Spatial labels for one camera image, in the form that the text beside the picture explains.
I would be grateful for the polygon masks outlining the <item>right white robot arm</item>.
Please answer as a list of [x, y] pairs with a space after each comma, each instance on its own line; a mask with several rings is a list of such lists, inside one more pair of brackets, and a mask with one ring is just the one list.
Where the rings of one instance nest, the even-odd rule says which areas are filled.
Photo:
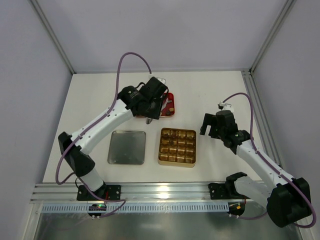
[[225, 185], [232, 198], [243, 195], [252, 199], [266, 210], [273, 223], [280, 228], [314, 213], [308, 182], [302, 177], [294, 178], [261, 151], [249, 132], [238, 129], [231, 111], [206, 113], [200, 128], [200, 134], [205, 133], [221, 140], [263, 180], [263, 183], [257, 183], [243, 172], [228, 176]]

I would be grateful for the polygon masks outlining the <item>gold chocolate box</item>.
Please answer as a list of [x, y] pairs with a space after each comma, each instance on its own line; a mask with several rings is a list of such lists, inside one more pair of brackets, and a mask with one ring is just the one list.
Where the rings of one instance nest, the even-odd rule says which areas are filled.
[[190, 129], [162, 128], [160, 131], [158, 163], [162, 166], [193, 168], [196, 164], [197, 133]]

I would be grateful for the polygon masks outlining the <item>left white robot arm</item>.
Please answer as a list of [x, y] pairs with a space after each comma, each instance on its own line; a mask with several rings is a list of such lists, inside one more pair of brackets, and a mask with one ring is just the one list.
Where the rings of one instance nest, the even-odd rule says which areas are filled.
[[95, 146], [135, 116], [158, 120], [168, 91], [165, 79], [155, 76], [137, 87], [126, 86], [117, 94], [115, 102], [86, 126], [72, 134], [62, 132], [58, 136], [60, 159], [67, 162], [90, 193], [99, 195], [106, 185], [90, 157]]

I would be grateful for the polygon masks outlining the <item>silver tin lid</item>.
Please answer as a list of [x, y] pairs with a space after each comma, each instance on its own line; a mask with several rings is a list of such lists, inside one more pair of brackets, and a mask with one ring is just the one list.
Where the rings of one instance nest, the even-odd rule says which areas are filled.
[[136, 130], [115, 130], [111, 134], [107, 162], [111, 165], [143, 165], [146, 133]]

